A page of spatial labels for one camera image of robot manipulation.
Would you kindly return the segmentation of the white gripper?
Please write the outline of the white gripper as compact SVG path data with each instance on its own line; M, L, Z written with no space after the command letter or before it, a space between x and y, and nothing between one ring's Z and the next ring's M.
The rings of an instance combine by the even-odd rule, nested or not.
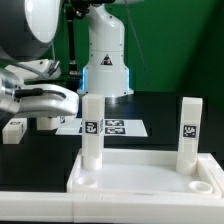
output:
M16 91L20 108L16 117L76 116L79 106L77 93L53 84L25 85Z

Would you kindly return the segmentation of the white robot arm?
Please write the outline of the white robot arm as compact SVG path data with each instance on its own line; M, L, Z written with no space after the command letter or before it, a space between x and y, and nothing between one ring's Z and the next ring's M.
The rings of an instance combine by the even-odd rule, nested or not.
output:
M124 26L109 14L107 4L133 4L143 0L0 0L0 110L16 117L73 116L78 112L76 93L52 84L28 85L30 71L38 79L51 79L59 63L45 71L35 68L55 38L60 10L70 3L72 16L89 24L89 61L83 68L81 94L102 94L114 100L132 93L124 64Z

